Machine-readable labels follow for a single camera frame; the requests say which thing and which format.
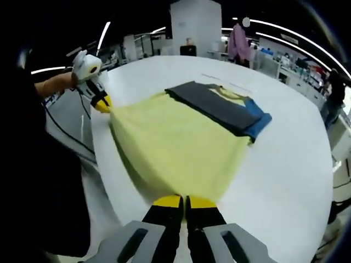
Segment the person's left hand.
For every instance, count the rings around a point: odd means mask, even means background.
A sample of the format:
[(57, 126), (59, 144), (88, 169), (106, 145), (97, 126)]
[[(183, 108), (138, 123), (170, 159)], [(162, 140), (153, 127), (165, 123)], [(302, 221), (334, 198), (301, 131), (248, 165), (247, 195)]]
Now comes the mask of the person's left hand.
[(72, 71), (63, 73), (62, 78), (64, 89), (76, 89), (78, 78)]

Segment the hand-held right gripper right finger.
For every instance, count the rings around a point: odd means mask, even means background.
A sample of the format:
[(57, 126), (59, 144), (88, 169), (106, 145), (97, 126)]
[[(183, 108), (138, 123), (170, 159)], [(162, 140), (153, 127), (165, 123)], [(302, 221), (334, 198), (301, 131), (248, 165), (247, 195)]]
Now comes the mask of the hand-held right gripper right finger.
[(267, 246), (235, 223), (226, 223), (212, 201), (187, 196), (185, 218), (193, 262), (271, 262)]

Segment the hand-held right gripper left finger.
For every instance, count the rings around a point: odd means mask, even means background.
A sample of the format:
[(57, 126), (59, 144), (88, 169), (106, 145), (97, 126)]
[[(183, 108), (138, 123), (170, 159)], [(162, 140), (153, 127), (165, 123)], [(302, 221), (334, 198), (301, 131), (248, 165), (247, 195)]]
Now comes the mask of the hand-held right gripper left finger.
[(90, 262), (173, 262), (182, 219), (183, 198), (161, 197), (142, 221), (131, 221), (103, 240)]

